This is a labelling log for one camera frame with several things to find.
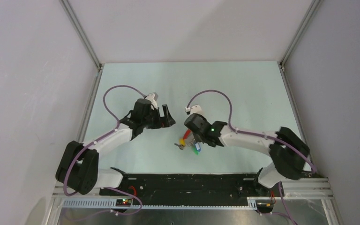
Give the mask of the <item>steel key holder red handle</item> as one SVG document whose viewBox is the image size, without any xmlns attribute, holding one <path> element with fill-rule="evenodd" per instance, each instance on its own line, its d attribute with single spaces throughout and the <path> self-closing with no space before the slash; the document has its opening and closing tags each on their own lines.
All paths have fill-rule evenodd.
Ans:
<svg viewBox="0 0 360 225">
<path fill-rule="evenodd" d="M 185 148 L 195 148 L 196 140 L 191 130 L 188 129 L 181 138 L 185 141 Z"/>
</svg>

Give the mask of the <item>silver key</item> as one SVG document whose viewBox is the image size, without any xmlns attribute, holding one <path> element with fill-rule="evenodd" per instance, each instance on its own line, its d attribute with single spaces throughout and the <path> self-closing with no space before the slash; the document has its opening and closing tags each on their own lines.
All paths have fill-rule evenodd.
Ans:
<svg viewBox="0 0 360 225">
<path fill-rule="evenodd" d="M 184 150 L 185 146 L 182 144 L 175 143 L 175 146 L 177 146 L 180 150 Z"/>
</svg>

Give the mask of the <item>yellow key tag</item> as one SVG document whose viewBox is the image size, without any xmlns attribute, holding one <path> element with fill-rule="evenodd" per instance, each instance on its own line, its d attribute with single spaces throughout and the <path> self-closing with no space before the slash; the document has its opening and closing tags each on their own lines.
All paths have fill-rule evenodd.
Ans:
<svg viewBox="0 0 360 225">
<path fill-rule="evenodd" d="M 179 144 L 182 145 L 183 147 L 186 146 L 185 141 L 184 141 L 184 139 L 182 139 L 182 138 L 179 139 Z"/>
</svg>

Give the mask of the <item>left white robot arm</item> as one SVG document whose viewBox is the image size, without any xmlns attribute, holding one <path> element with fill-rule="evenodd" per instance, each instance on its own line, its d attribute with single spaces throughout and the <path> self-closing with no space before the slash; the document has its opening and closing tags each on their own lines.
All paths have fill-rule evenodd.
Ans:
<svg viewBox="0 0 360 225">
<path fill-rule="evenodd" d="M 101 158 L 115 148 L 134 140 L 145 129 L 173 126 L 168 105 L 158 107 L 153 98 L 138 99 L 132 110 L 117 121 L 116 127 L 89 143 L 71 141 L 67 144 L 55 177 L 63 184 L 66 196 L 85 195 L 94 188 L 111 188 L 116 194 L 129 191 L 124 172 L 99 168 Z"/>
</svg>

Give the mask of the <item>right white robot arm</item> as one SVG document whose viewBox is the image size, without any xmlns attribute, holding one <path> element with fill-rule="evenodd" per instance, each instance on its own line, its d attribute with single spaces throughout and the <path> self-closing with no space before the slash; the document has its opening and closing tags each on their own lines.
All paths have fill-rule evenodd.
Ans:
<svg viewBox="0 0 360 225">
<path fill-rule="evenodd" d="M 269 194 L 284 179 L 299 180 L 304 176 L 304 165 L 310 149 L 287 127 L 281 127 L 273 135 L 241 131 L 223 121 L 210 124 L 197 113 L 191 114 L 184 125 L 197 142 L 211 147 L 240 147 L 269 156 L 271 164 L 261 168 L 253 181 L 254 191 L 260 196 Z"/>
</svg>

